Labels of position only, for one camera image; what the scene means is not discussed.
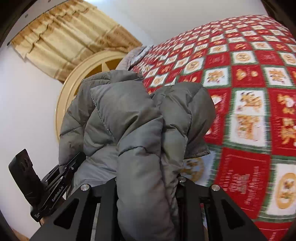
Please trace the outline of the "grey puffer jacket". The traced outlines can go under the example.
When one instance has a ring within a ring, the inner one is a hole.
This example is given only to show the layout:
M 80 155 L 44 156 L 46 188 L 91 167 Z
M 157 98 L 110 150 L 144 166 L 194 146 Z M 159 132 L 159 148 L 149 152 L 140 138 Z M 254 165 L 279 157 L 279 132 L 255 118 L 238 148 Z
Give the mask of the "grey puffer jacket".
M 175 197 L 184 161 L 209 154 L 204 136 L 215 119 L 208 90 L 180 82 L 148 93 L 143 77 L 112 70 L 81 82 L 60 131 L 59 167 L 86 155 L 72 190 L 117 185 L 118 223 L 126 240 L 175 240 Z

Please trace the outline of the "light blue pillow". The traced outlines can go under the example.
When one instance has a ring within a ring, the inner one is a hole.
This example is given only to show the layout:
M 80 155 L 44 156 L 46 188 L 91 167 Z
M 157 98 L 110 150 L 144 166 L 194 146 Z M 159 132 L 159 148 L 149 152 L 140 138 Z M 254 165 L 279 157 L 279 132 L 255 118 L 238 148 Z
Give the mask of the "light blue pillow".
M 153 45 L 136 47 L 130 51 L 118 64 L 116 70 L 131 70 L 150 51 Z

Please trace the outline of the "beige patterned curtain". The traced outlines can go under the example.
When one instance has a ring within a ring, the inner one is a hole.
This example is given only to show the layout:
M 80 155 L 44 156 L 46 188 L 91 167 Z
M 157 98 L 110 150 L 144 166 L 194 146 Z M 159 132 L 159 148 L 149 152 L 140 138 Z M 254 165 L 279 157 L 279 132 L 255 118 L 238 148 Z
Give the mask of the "beige patterned curtain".
M 86 58 L 103 50 L 128 53 L 142 43 L 86 1 L 66 1 L 43 13 L 11 40 L 23 59 L 64 82 Z

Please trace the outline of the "red patchwork bedspread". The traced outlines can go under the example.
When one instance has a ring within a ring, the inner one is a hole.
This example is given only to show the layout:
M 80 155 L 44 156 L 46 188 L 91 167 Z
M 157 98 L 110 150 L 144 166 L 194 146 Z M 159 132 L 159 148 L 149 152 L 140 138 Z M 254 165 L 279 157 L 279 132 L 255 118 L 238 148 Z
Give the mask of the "red patchwork bedspread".
M 295 39 L 264 15 L 228 18 L 153 46 L 132 68 L 148 92 L 178 82 L 208 89 L 216 118 L 210 154 L 183 173 L 218 184 L 268 240 L 295 219 Z

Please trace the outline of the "cream round headboard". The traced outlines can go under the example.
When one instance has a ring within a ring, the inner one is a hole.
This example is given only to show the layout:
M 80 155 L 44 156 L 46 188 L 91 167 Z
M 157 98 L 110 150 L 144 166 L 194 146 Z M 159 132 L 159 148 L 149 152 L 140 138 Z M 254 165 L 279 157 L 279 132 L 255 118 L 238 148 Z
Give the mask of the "cream round headboard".
M 55 109 L 55 133 L 57 139 L 60 138 L 64 115 L 77 95 L 82 80 L 100 72 L 116 69 L 125 56 L 126 54 L 123 52 L 104 50 L 86 58 L 68 75 L 63 83 Z

